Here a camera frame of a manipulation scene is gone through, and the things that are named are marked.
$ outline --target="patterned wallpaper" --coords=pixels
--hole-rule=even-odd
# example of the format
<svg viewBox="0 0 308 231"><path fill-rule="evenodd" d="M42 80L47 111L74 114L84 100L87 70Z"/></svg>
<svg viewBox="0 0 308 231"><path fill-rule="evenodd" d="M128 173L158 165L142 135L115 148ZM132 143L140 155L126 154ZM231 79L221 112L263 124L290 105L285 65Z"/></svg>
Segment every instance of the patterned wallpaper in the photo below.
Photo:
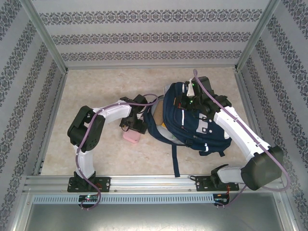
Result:
<svg viewBox="0 0 308 231"><path fill-rule="evenodd" d="M242 70L263 138L284 151L301 230L308 230L307 17L307 1L282 0Z"/></svg>
<svg viewBox="0 0 308 231"><path fill-rule="evenodd" d="M32 175L62 74L17 0L0 0L0 231Z"/></svg>
<svg viewBox="0 0 308 231"><path fill-rule="evenodd" d="M68 67L236 64L269 0L34 0Z"/></svg>

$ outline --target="beige floor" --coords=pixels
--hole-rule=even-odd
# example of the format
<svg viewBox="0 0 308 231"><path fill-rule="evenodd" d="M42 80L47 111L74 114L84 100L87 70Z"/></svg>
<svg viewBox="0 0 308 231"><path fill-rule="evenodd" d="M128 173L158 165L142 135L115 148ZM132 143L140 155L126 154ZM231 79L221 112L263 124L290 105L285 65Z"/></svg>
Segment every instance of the beige floor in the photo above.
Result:
<svg viewBox="0 0 308 231"><path fill-rule="evenodd" d="M67 137L67 129L80 107L102 107L127 96L163 94L163 87L193 76L191 68L70 70L59 111L52 131L42 175L72 175L75 154ZM199 76L207 76L216 94L224 94L247 122L243 104L231 68L199 68ZM147 132L138 144L122 138L120 120L106 124L100 143L94 149L94 167L99 175L173 174L171 146L157 141ZM225 151L200 156L195 150L178 147L181 174L207 174L222 164L244 164L241 151L232 142Z"/></svg>

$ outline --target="pink sponge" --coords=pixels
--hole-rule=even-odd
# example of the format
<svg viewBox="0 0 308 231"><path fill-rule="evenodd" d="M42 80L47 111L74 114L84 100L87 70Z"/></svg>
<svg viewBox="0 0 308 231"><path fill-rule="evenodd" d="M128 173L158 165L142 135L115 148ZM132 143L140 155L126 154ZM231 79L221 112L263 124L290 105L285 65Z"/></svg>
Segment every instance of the pink sponge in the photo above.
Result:
<svg viewBox="0 0 308 231"><path fill-rule="evenodd" d="M123 132L123 138L132 143L138 143L140 140L141 134L137 131L128 130Z"/></svg>

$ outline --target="ventilation grille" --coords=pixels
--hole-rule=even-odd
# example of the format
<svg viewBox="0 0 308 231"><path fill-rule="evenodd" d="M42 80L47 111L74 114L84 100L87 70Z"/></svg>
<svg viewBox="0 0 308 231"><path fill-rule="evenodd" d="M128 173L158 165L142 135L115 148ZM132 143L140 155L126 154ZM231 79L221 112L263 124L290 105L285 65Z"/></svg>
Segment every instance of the ventilation grille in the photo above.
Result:
<svg viewBox="0 0 308 231"><path fill-rule="evenodd" d="M34 204L76 204L78 195L36 195ZM213 194L102 195L100 204L196 204L213 203Z"/></svg>

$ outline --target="navy blue backpack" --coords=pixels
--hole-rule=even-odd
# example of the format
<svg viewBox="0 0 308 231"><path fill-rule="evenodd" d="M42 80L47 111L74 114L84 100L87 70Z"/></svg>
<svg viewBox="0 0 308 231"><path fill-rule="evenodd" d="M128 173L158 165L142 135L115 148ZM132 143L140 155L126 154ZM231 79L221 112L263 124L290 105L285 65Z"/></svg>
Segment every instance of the navy blue backpack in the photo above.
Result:
<svg viewBox="0 0 308 231"><path fill-rule="evenodd" d="M171 84L163 98L163 121L169 132L180 142L174 142L163 136L153 119L152 106L148 106L143 113L144 121L148 124L149 133L161 142L172 145L172 159L175 177L180 176L176 146L186 146L199 150L201 156L223 151L231 144L231 138L224 137L224 130L211 119L199 111L185 111L174 106L176 96L187 93L184 83Z"/></svg>

